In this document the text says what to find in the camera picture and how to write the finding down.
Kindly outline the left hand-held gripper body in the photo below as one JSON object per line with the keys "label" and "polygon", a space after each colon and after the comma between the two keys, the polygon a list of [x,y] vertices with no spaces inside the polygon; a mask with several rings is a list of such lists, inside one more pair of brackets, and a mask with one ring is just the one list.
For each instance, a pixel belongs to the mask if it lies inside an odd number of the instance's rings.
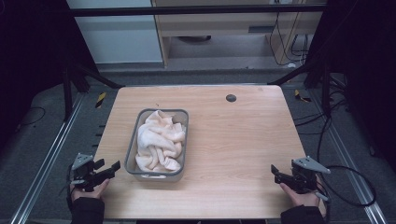
{"label": "left hand-held gripper body", "polygon": [[73,173],[71,184],[85,191],[93,191],[96,186],[102,184],[99,173],[93,169],[94,163],[93,155],[78,153],[71,167]]}

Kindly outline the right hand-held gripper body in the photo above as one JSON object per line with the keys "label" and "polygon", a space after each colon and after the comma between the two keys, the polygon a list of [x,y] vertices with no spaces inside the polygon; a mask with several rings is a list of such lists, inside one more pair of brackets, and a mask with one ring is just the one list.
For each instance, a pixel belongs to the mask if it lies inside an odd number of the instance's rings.
{"label": "right hand-held gripper body", "polygon": [[292,160],[291,171],[291,188],[299,194],[305,194],[317,188],[317,173],[329,174],[331,172],[329,168],[309,156]]}

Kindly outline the person's right hand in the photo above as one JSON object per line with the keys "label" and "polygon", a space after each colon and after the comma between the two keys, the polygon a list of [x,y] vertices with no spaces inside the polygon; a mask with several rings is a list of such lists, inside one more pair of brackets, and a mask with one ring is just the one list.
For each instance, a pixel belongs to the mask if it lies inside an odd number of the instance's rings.
{"label": "person's right hand", "polygon": [[306,194],[298,194],[285,183],[280,183],[279,186],[289,196],[294,206],[319,206],[320,199],[315,192],[308,192]]}

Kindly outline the person's left hand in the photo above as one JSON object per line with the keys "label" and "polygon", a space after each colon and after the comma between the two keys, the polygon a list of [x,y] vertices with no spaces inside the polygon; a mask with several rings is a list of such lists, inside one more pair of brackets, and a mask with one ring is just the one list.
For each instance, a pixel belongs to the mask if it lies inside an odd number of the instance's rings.
{"label": "person's left hand", "polygon": [[109,183],[110,180],[106,179],[102,184],[96,186],[93,191],[85,191],[84,189],[78,189],[74,185],[71,185],[71,200],[75,201],[79,198],[94,198],[101,200]]}

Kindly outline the grey plastic basket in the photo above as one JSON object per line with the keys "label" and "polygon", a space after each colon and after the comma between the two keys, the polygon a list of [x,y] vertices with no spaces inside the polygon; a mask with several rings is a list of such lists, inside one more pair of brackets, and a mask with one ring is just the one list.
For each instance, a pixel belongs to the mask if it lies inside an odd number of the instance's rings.
{"label": "grey plastic basket", "polygon": [[[146,118],[156,110],[161,110],[166,114],[171,115],[173,117],[174,123],[179,122],[186,129],[186,137],[182,146],[182,153],[177,159],[177,161],[181,164],[181,169],[178,170],[177,172],[173,172],[173,173],[144,172],[138,167],[136,163],[135,156],[137,154],[137,130],[145,122]],[[134,131],[132,133],[130,145],[126,154],[125,163],[124,163],[124,167],[126,171],[140,181],[162,181],[162,182],[179,181],[183,176],[183,172],[184,172],[185,158],[187,151],[188,128],[189,128],[189,114],[187,111],[183,109],[147,108],[142,110],[136,118]]]}

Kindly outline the cream white towel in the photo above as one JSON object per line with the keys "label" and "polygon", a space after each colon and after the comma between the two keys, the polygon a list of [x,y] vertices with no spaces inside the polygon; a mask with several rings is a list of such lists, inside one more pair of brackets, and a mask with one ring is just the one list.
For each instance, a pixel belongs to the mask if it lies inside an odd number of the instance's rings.
{"label": "cream white towel", "polygon": [[186,129],[161,110],[152,112],[137,130],[138,167],[144,172],[173,173],[181,169]]}

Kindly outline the black metal stand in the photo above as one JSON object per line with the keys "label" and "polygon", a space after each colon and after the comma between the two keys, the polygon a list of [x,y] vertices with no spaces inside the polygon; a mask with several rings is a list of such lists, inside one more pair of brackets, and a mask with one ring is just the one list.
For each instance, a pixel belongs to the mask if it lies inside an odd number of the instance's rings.
{"label": "black metal stand", "polygon": [[102,77],[98,72],[93,71],[82,64],[67,64],[62,71],[64,86],[64,121],[69,120],[73,112],[71,85],[74,84],[78,92],[88,92],[91,87],[85,76],[92,77],[111,89],[122,88],[121,84],[117,84],[105,77]]}
{"label": "black metal stand", "polygon": [[332,112],[330,105],[331,63],[327,59],[311,60],[292,70],[284,77],[269,82],[269,85],[281,86],[302,73],[307,73],[304,85],[308,89],[316,87],[321,82],[321,109],[325,116],[329,118]]}

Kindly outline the black curtain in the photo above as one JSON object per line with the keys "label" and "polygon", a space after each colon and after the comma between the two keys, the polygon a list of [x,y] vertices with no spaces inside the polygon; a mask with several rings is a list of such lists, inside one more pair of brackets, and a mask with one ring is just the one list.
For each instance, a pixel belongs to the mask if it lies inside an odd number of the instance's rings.
{"label": "black curtain", "polygon": [[396,0],[327,0],[311,44],[346,76],[346,92],[371,145],[396,172]]}
{"label": "black curtain", "polygon": [[97,70],[76,20],[49,14],[68,8],[66,0],[0,0],[0,149],[34,96],[63,82],[52,36],[77,63]]}

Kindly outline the white cabinet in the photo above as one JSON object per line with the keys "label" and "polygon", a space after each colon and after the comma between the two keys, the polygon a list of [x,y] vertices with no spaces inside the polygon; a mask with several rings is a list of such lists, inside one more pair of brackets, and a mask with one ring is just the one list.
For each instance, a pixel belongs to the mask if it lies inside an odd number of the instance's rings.
{"label": "white cabinet", "polygon": [[[150,0],[66,0],[71,9],[151,7]],[[161,63],[154,17],[76,17],[96,64]]]}

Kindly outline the light wooden desk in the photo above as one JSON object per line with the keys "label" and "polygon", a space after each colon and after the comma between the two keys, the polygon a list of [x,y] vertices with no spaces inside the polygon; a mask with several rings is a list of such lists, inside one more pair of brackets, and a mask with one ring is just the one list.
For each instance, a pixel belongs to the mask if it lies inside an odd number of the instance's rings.
{"label": "light wooden desk", "polygon": [[[301,5],[324,4],[327,0],[150,0],[155,7]],[[297,35],[316,32],[321,12],[273,12],[157,15],[159,36],[265,35],[277,63],[291,59]]]}

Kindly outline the aluminium floor rail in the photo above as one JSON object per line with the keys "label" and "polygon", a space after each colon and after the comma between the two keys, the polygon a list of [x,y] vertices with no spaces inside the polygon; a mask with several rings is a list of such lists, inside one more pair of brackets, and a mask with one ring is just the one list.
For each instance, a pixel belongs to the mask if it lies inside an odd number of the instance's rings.
{"label": "aluminium floor rail", "polygon": [[359,175],[359,169],[348,153],[339,132],[331,123],[331,119],[324,116],[322,120],[324,122],[322,133],[327,133],[330,136],[335,153],[341,162],[341,167],[346,169],[349,182],[355,190],[360,205],[364,209],[367,217],[372,224],[389,224],[380,206],[376,202],[374,189],[369,184],[369,181],[365,180],[363,174]]}
{"label": "aluminium floor rail", "polygon": [[50,171],[56,162],[58,155],[60,154],[64,142],[76,120],[76,117],[81,109],[81,104],[85,98],[83,93],[78,93],[75,102],[72,104],[72,111],[68,119],[66,119],[59,132],[57,133],[55,139],[53,140],[49,152],[47,153],[45,159],[43,160],[35,178],[25,194],[22,202],[20,203],[18,209],[8,222],[8,224],[25,224],[31,211],[37,201],[37,198],[44,188],[44,185],[48,179]]}

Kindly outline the black horizontal frame bar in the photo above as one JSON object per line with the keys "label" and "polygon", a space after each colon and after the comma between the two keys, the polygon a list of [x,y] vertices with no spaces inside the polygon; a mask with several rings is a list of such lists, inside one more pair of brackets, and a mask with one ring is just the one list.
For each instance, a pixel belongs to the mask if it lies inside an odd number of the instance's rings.
{"label": "black horizontal frame bar", "polygon": [[146,15],[190,15],[230,13],[273,13],[273,12],[319,12],[327,9],[326,4],[301,5],[235,5],[235,6],[188,6],[188,7],[116,7],[68,9],[64,14],[74,17],[146,16]]}

